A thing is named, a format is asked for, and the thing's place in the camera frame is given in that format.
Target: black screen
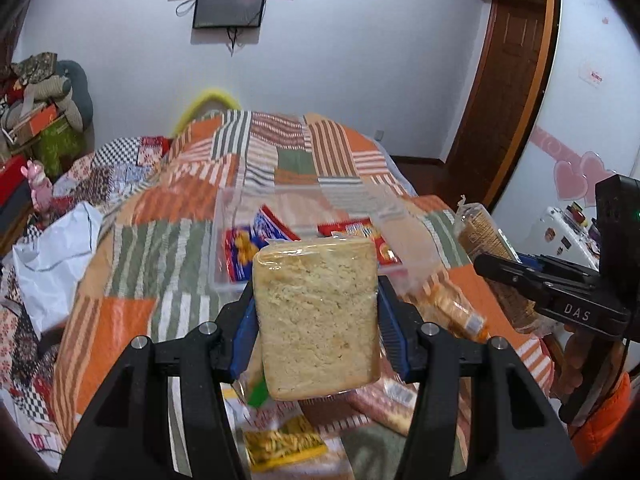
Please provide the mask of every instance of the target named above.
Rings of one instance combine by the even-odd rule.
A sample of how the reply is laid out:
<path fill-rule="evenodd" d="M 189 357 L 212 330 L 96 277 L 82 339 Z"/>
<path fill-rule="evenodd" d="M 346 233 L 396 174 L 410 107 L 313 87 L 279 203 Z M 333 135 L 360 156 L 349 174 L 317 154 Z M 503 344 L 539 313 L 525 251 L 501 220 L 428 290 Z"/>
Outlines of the black screen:
<path fill-rule="evenodd" d="M 197 0 L 193 28 L 259 27 L 264 0 Z"/>

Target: human hand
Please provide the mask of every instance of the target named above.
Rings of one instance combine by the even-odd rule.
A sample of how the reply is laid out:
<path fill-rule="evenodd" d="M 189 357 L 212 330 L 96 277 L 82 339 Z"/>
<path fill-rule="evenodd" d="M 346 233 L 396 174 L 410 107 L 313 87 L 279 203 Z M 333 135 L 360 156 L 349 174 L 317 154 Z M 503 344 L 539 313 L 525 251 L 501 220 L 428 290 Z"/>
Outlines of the human hand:
<path fill-rule="evenodd" d="M 593 334 L 584 331 L 575 331 L 575 328 L 570 325 L 565 325 L 564 329 L 567 332 L 574 332 L 569 338 L 564 348 L 564 364 L 560 377 L 554 383 L 552 387 L 552 393 L 556 397 L 563 397 L 571 395 L 574 390 L 582 384 L 582 366 L 587 359 L 591 343 L 593 342 Z M 624 353 L 624 345 L 622 342 L 617 342 L 612 348 L 609 355 L 611 370 L 609 376 L 604 383 L 604 387 L 600 393 L 600 397 L 607 395 L 611 389 L 613 381 L 616 380 L 616 375 L 620 369 L 622 362 L 622 356 Z M 615 391 L 622 382 L 622 374 L 618 378 L 618 382 L 611 391 Z"/>

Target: bed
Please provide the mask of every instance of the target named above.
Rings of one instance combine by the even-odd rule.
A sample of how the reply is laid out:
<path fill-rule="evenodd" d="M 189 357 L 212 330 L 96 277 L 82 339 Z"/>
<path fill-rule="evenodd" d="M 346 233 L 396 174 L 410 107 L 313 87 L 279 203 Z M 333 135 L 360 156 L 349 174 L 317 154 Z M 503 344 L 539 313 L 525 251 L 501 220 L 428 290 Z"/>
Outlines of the bed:
<path fill-rule="evenodd" d="M 100 382 L 134 336 L 145 333 L 154 341 L 182 337 L 200 322 L 215 318 L 221 299 L 209 287 L 206 250 L 216 192 L 223 187 L 274 186 L 318 186 L 328 197 L 329 215 L 344 213 L 354 207 L 353 197 L 362 197 L 362 211 L 378 209 L 383 232 L 392 238 L 389 243 L 413 263 L 417 279 L 429 277 L 424 262 L 433 255 L 426 254 L 421 243 L 433 240 L 437 272 L 459 286 L 490 320 L 492 335 L 508 339 L 548 392 L 553 365 L 544 345 L 513 331 L 453 237 L 452 212 L 437 197 L 417 197 L 379 144 L 315 114 L 292 118 L 230 110 L 194 121 L 170 146 L 158 137 L 113 141 L 76 161 L 56 183 L 56 217 L 87 200 L 104 220 L 97 251 L 79 283 L 59 345 L 38 352 L 29 317 L 7 309 L 0 312 L 0 383 L 34 431 L 44 428 L 43 437 L 31 439 L 36 449 L 45 450 L 44 454 L 53 449 L 52 460 L 55 451 L 63 452 Z M 41 227 L 31 222 L 26 236 L 37 237 Z M 428 269 L 433 274 L 432 263 Z M 21 302 L 10 265 L 3 269 L 0 294 Z M 174 467 L 188 474 L 177 381 L 172 381 L 168 394 Z M 339 405 L 303 407 L 309 420 L 319 425 L 326 417 L 314 410 L 332 409 L 339 411 Z M 460 412 L 456 452 L 462 469 L 468 404 L 462 402 Z M 344 446 L 340 432 L 335 435 L 332 453 L 340 467 L 323 477 L 371 475 L 371 466 L 363 466 L 355 457 L 364 442 L 377 442 L 389 455 L 368 478 L 387 478 L 395 468 L 403 440 L 377 429 L 366 417 L 358 420 L 361 428 L 346 423 L 352 431 L 344 435 Z M 288 478 L 285 471 L 281 473 Z"/>

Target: white plastic bag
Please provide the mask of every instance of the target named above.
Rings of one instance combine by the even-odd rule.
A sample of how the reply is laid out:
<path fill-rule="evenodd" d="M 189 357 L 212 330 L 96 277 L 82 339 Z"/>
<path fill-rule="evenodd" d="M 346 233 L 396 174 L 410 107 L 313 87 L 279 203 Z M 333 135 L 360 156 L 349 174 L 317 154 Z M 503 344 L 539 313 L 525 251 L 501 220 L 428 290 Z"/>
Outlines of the white plastic bag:
<path fill-rule="evenodd" d="M 15 244 L 15 274 L 38 338 L 64 321 L 76 286 L 95 254 L 102 214 L 87 202 L 53 222 L 33 242 Z"/>

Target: yellow foam tube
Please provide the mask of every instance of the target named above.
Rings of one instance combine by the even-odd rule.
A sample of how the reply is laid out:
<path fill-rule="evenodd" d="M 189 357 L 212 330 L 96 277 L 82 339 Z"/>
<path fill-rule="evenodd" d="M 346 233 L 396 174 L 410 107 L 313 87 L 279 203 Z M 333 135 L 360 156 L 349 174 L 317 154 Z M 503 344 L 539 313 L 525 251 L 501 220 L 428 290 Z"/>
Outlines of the yellow foam tube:
<path fill-rule="evenodd" d="M 171 138 L 177 137 L 181 131 L 185 129 L 187 124 L 194 120 L 194 113 L 204 104 L 209 103 L 211 101 L 217 101 L 220 104 L 224 105 L 229 110 L 239 110 L 240 103 L 236 101 L 231 94 L 227 92 L 217 89 L 210 88 L 209 90 L 203 91 L 193 103 L 189 105 L 189 107 L 184 111 L 184 113 L 180 116 L 180 120 L 175 125 L 174 132 L 171 134 Z"/>

